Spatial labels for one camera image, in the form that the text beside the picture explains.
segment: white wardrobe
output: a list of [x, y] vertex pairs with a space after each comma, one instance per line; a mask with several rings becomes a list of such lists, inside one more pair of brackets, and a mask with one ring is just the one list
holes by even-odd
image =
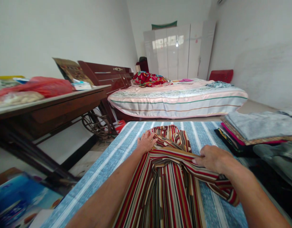
[[144, 32], [149, 72], [206, 80], [215, 27], [215, 21], [204, 21]]

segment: tissue box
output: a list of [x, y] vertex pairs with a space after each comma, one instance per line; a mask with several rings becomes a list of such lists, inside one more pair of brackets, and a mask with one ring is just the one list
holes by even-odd
[[62, 198], [22, 173], [0, 185], [0, 227], [29, 227], [42, 209], [55, 208]]
[[72, 83], [72, 86], [75, 88], [75, 90], [87, 90], [92, 88], [88, 82], [79, 81], [76, 79], [73, 79], [73, 81], [74, 83]]

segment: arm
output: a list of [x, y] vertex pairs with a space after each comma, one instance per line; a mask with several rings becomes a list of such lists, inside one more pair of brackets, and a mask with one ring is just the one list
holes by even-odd
[[138, 139], [137, 148], [111, 174], [102, 186], [79, 209], [66, 228], [108, 227], [120, 206], [135, 169], [142, 156], [149, 152], [157, 139], [152, 141], [154, 134], [145, 134]]
[[274, 204], [267, 197], [253, 173], [241, 165], [229, 152], [206, 145], [202, 158], [193, 163], [224, 174], [234, 186], [241, 201], [249, 227], [290, 227]]

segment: treadle wheel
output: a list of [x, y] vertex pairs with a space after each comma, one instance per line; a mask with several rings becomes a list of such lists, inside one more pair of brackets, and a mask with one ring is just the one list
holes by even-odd
[[111, 125], [107, 120], [107, 116], [99, 116], [95, 113], [88, 112], [81, 117], [82, 124], [88, 131], [97, 135], [99, 138], [108, 138], [111, 132]]

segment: white wall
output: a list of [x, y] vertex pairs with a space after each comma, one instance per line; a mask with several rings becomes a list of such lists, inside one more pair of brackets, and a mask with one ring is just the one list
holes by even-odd
[[202, 22], [208, 19], [210, 0], [127, 0], [137, 56], [146, 56], [144, 31], [151, 24], [178, 21], [178, 25]]
[[210, 71], [234, 69], [233, 83], [250, 99], [292, 109], [292, 0], [226, 0], [210, 15]]
[[[62, 78], [52, 57], [134, 69], [126, 0], [0, 0], [0, 75]], [[40, 148], [62, 163], [90, 136], [77, 123]], [[0, 172], [13, 166], [38, 174], [0, 149]]]

